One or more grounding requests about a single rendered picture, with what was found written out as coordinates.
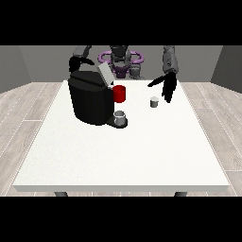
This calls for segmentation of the pale grey machine lid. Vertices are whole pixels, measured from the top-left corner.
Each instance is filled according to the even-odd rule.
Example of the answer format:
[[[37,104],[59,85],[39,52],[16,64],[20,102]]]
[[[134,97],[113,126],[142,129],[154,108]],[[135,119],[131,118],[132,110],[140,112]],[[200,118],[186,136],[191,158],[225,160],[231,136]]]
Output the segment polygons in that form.
[[[108,63],[103,62],[103,63],[99,64],[97,66],[97,70],[100,73],[100,75],[102,76],[102,78],[107,86],[110,86],[114,82],[114,76],[112,74],[112,71],[111,71]]]

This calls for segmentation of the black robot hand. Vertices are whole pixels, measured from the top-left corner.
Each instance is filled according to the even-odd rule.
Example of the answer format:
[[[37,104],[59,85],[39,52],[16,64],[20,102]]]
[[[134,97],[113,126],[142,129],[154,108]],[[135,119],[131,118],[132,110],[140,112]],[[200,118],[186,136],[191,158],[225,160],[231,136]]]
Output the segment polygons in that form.
[[[169,103],[172,99],[173,92],[176,90],[176,87],[177,87],[176,74],[174,72],[169,72],[169,73],[166,73],[164,76],[155,78],[148,84],[148,87],[153,87],[160,83],[164,84],[163,90],[162,90],[162,97],[167,103]]]
[[[73,73],[77,71],[82,63],[86,63],[89,65],[94,65],[95,63],[92,60],[83,58],[83,57],[71,57],[69,60],[69,72]]]

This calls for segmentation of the black coffee machine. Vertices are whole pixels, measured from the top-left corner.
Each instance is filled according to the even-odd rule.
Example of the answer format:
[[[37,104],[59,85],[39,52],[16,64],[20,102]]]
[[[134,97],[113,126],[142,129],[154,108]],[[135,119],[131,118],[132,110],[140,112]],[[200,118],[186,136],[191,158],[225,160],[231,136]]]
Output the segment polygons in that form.
[[[114,124],[113,87],[108,87],[102,76],[93,71],[75,71],[68,79],[70,96],[74,113],[80,121],[95,126],[110,125],[123,129],[128,125],[128,119],[122,126]]]

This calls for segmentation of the small grey cup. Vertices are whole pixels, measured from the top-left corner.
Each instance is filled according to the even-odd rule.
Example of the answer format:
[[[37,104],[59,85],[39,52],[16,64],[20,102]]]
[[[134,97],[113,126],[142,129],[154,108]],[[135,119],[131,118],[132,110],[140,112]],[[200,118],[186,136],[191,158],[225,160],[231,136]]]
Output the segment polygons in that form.
[[[126,115],[123,111],[116,111],[113,114],[114,124],[117,126],[122,126],[126,122]]]

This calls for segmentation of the red pod holder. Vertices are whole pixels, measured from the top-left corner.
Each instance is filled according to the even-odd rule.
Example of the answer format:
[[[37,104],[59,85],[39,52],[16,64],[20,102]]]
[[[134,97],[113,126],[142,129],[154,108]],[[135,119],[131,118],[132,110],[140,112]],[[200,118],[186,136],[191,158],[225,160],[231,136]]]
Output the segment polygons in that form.
[[[122,103],[126,100],[126,87],[123,85],[115,85],[112,88],[113,101],[116,103]]]

